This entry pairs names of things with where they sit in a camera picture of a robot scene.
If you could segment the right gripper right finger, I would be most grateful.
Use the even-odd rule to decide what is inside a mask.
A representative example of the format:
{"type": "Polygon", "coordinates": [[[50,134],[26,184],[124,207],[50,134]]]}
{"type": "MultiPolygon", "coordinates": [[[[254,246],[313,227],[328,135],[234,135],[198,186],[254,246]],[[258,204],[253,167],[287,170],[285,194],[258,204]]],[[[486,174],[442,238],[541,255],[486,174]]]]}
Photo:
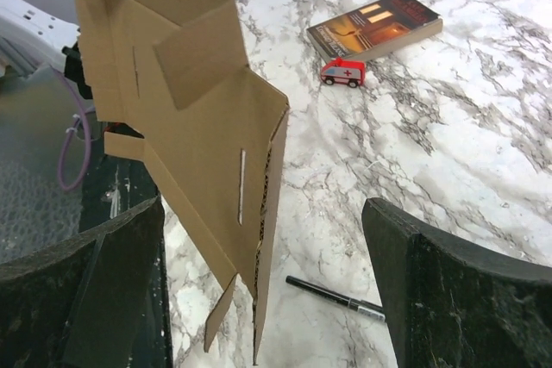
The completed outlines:
{"type": "Polygon", "coordinates": [[[551,270],[368,198],[362,228],[400,367],[549,367],[551,270]]]}

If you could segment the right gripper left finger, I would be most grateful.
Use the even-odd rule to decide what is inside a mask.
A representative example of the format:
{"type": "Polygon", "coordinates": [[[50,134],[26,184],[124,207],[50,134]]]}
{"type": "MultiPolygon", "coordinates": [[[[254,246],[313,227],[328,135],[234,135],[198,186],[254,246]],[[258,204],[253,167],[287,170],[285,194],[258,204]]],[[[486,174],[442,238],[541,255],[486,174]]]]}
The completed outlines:
{"type": "Polygon", "coordinates": [[[155,196],[1,265],[3,367],[124,367],[164,224],[155,196]]]}

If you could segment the brown cardboard box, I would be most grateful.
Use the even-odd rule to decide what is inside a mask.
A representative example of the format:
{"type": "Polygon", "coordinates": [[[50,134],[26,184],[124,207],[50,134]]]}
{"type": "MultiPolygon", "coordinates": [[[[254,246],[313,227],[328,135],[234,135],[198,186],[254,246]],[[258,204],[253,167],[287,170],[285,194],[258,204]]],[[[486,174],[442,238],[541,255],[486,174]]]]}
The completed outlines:
{"type": "Polygon", "coordinates": [[[141,161],[222,288],[210,346],[241,280],[253,345],[267,315],[290,105],[248,63],[235,0],[74,0],[97,118],[135,131],[105,151],[141,161]]]}

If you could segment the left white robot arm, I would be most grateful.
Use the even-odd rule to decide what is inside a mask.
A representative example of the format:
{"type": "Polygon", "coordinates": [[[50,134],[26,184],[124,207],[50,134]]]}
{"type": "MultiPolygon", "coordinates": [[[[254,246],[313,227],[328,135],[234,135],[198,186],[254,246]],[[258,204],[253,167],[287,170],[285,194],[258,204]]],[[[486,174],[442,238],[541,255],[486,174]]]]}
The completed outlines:
{"type": "Polygon", "coordinates": [[[23,0],[1,0],[1,67],[27,77],[41,65],[50,65],[91,99],[78,49],[77,25],[49,15],[23,0]]]}

